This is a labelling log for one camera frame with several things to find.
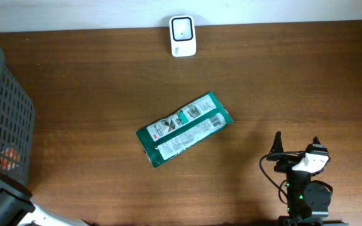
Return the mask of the green white sponge package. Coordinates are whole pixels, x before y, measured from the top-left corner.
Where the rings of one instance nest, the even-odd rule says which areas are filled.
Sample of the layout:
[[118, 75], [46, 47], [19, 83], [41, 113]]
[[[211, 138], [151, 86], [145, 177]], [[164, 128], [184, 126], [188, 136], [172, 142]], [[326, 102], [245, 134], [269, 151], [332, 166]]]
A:
[[136, 131], [153, 167], [159, 167], [234, 122], [214, 92], [208, 92]]

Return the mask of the orange tissue pack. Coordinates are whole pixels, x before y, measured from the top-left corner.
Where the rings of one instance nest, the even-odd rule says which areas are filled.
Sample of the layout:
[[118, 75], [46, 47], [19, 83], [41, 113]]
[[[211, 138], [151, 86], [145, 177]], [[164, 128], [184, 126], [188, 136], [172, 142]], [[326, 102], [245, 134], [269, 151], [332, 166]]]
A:
[[20, 167], [21, 156], [15, 148], [6, 148], [0, 155], [0, 168], [6, 171], [13, 171]]

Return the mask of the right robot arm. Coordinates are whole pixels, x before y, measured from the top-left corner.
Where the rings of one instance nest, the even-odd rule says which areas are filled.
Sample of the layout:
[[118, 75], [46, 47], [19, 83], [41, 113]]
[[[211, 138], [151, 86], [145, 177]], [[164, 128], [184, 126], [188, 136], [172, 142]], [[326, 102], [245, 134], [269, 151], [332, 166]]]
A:
[[[276, 184], [265, 172], [263, 160], [276, 162], [274, 172], [286, 179]], [[330, 162], [329, 151], [318, 137], [303, 151], [284, 151], [282, 135], [278, 131], [270, 152], [259, 160], [261, 172], [278, 189], [278, 196], [287, 205], [287, 216], [280, 216], [277, 225], [346, 225], [342, 221], [327, 221], [333, 187], [312, 178], [324, 171]]]

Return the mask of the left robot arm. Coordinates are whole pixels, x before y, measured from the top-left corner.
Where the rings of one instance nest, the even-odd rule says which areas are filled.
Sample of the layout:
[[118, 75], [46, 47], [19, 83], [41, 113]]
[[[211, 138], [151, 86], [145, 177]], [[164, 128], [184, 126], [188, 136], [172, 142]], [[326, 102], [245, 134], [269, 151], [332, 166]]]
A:
[[89, 225], [41, 207], [32, 193], [14, 179], [0, 173], [0, 226], [3, 225]]

